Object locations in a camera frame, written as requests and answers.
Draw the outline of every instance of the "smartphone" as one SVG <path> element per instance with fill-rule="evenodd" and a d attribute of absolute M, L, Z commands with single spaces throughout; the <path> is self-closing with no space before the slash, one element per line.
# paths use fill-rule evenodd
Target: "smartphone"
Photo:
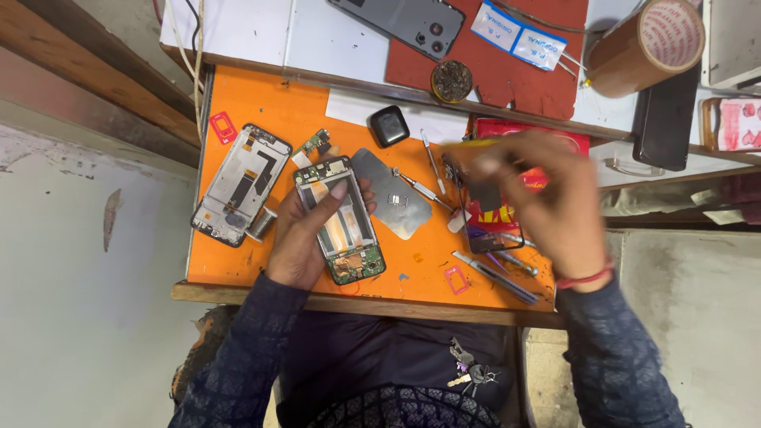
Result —
<path fill-rule="evenodd" d="M 293 148 L 247 123 L 235 137 L 212 184 L 193 213 L 193 228 L 237 248 L 264 205 Z"/>
<path fill-rule="evenodd" d="M 687 168 L 700 63 L 639 93 L 632 157 L 669 171 Z"/>
<path fill-rule="evenodd" d="M 465 14 L 436 0 L 328 0 L 432 58 L 444 58 L 465 24 Z"/>
<path fill-rule="evenodd" d="M 342 286 L 386 270 L 377 236 L 348 156 L 332 158 L 293 173 L 304 209 L 311 211 L 341 181 L 343 204 L 317 233 L 333 282 Z"/>

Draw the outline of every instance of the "right hand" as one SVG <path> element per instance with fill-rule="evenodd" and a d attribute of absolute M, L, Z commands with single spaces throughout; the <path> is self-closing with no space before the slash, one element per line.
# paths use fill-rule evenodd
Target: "right hand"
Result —
<path fill-rule="evenodd" d="M 465 165 L 476 180 L 499 184 L 503 196 L 515 207 L 518 221 L 547 256 L 557 273 L 581 279 L 597 275 L 606 265 L 604 223 L 600 215 L 594 164 L 564 148 L 558 136 L 525 131 L 497 137 L 498 141 Z M 453 151 L 456 159 L 461 159 Z M 541 167 L 549 184 L 531 193 L 518 178 L 515 159 Z M 573 290 L 602 288 L 610 277 L 579 284 Z"/>

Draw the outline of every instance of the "sleeve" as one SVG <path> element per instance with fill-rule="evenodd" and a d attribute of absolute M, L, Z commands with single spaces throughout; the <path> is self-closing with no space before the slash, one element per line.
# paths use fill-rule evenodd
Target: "sleeve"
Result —
<path fill-rule="evenodd" d="M 684 428 L 661 357 L 617 278 L 592 293 L 558 292 L 574 393 L 586 428 Z"/>
<path fill-rule="evenodd" d="M 190 382 L 169 427 L 262 426 L 288 334 L 308 296 L 261 273 L 216 357 Z"/>

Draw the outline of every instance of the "hand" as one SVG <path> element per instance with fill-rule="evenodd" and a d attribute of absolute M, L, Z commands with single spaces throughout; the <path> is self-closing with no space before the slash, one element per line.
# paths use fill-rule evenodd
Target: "hand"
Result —
<path fill-rule="evenodd" d="M 319 161 L 337 155 L 338 147 L 333 146 Z M 367 178 L 360 178 L 358 183 L 362 199 L 372 214 L 377 204 L 368 202 L 375 197 L 375 193 L 370 191 L 371 182 Z M 275 221 L 275 244 L 264 271 L 268 278 L 284 286 L 312 290 L 325 269 L 325 257 L 317 243 L 317 233 L 338 211 L 346 192 L 345 181 L 338 183 L 330 194 L 307 213 L 296 188 L 291 190 L 280 204 L 278 219 Z"/>
<path fill-rule="evenodd" d="M 461 148 L 452 152 L 477 180 L 499 184 L 503 196 L 515 207 L 518 220 L 540 252 L 565 278 L 588 278 L 606 263 L 604 224 L 600 216 L 597 175 L 589 159 L 563 148 L 559 137 L 526 131 L 499 137 L 472 159 Z M 518 178 L 516 160 L 541 167 L 550 179 L 539 193 L 531 193 Z M 600 289 L 610 276 L 574 286 L 590 292 Z"/>

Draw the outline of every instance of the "white wall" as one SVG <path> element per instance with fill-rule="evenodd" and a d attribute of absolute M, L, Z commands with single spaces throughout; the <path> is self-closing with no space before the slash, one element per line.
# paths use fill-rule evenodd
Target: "white wall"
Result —
<path fill-rule="evenodd" d="M 0 125 L 4 426 L 168 423 L 172 375 L 198 338 L 189 321 L 210 305 L 169 297 L 185 275 L 196 170 L 165 169 Z"/>
<path fill-rule="evenodd" d="M 759 426 L 761 235 L 637 230 L 621 284 L 693 426 Z"/>

